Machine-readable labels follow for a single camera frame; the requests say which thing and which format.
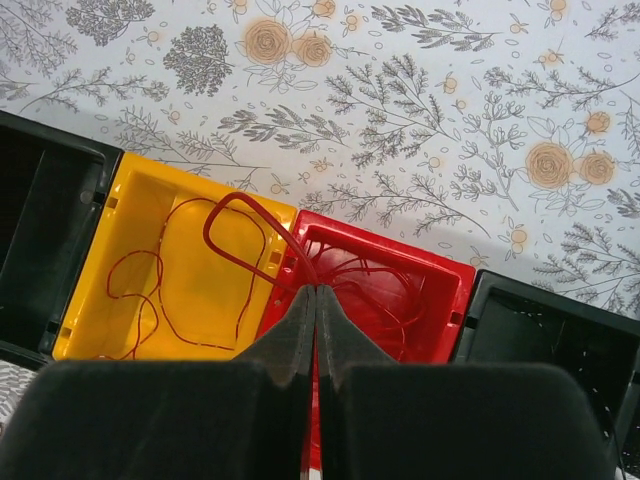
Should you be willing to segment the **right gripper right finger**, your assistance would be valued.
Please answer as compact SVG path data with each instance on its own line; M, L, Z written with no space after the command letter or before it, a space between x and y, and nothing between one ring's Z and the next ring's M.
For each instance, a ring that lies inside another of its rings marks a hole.
M545 364L401 364L317 290L326 479L611 479L583 389Z

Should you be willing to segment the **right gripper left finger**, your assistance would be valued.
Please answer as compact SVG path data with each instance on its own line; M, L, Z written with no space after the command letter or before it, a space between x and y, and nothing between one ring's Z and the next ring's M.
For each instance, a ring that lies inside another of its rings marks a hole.
M5 479L305 479L316 291L230 361L60 361L1 439Z

